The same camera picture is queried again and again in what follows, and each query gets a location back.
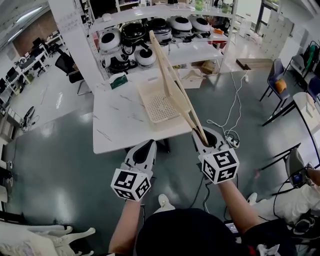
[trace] green floor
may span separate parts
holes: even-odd
[[[242,103],[241,119],[236,131],[240,148],[236,154],[240,161],[239,189],[248,196],[258,192],[259,198],[269,197],[286,177],[284,166],[276,164],[255,179],[256,169],[269,163],[273,155],[300,142],[286,138],[283,126],[298,118],[288,114],[282,121],[263,124],[278,104],[275,95],[260,97],[267,88],[269,71],[250,71],[249,83],[243,80],[239,96]],[[240,87],[243,71],[233,73]],[[211,119],[219,124],[226,121],[235,97],[230,73],[212,76],[200,89],[188,90],[189,98],[205,126]],[[299,91],[291,76],[286,75],[291,95]],[[5,148],[5,160],[14,158],[14,184],[6,210],[24,213],[30,224],[58,223],[71,225],[75,231],[94,227],[97,233],[88,237],[96,253],[108,251],[111,235],[120,217],[124,201],[118,198],[110,183],[116,168],[125,159],[125,150],[96,155],[93,152],[93,107],[76,110],[36,128]],[[236,102],[230,116],[229,129],[239,116]],[[187,208],[196,195],[202,174],[197,167],[198,154],[190,134],[169,139],[171,152],[159,151],[153,169],[154,184],[144,197],[146,216],[159,206],[158,195],[166,194],[176,208]],[[223,219],[225,203],[218,188],[210,185],[207,207],[211,214]],[[195,208],[202,208],[206,189],[201,187]]]

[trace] person's arm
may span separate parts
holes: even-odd
[[[231,180],[219,183],[218,186],[234,225],[241,234],[262,223],[258,213],[249,205]]]
[[[133,254],[139,214],[140,202],[127,200],[109,244],[110,254]]]
[[[313,183],[320,186],[320,170],[308,168],[306,171]]]

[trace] ceiling light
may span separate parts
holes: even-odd
[[[27,14],[23,15],[22,17],[20,17],[16,22],[21,22],[22,20],[32,16],[33,14],[38,12],[41,8],[42,8],[42,6],[40,6],[39,8],[37,8],[35,10],[32,10],[32,11],[28,12]]]
[[[10,42],[12,39],[14,39],[21,31],[22,31],[22,29],[20,29],[17,33],[15,33],[12,37],[10,37],[8,42]]]

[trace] blue chair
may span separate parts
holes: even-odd
[[[279,79],[279,76],[285,71],[284,66],[281,63],[281,60],[279,58],[276,58],[272,64],[272,68],[270,70],[268,79],[267,79],[267,83],[268,83],[268,88],[266,89],[266,91],[264,92],[264,94],[262,95],[260,101],[262,101],[262,99],[264,98],[264,96],[266,95],[267,91],[269,90],[269,88],[271,88],[271,92],[268,95],[268,97],[270,97],[270,95],[272,93],[275,93],[275,95],[278,96],[278,98],[280,99],[280,102],[278,104],[278,106],[276,106],[275,110],[273,111],[272,115],[277,111],[277,109],[279,108],[280,104],[281,108],[284,106],[286,100],[289,98],[290,94],[288,93],[288,91],[286,89],[283,90],[283,92],[278,93],[276,90],[276,81]]]
[[[320,94],[320,79],[316,75],[310,80],[307,93],[311,95],[314,101],[317,99],[317,95]]]

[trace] shelf post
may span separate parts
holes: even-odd
[[[238,0],[233,0],[232,21],[231,21],[231,25],[230,25],[228,40],[226,42],[223,58],[222,58],[221,65],[219,68],[219,73],[221,72],[221,68],[224,66],[226,57],[229,54],[228,50],[229,50],[229,45],[230,45],[230,41],[231,41],[231,37],[232,37],[232,31],[234,30],[234,24],[235,24],[235,19],[236,19],[236,15],[237,15],[237,8],[238,8]]]

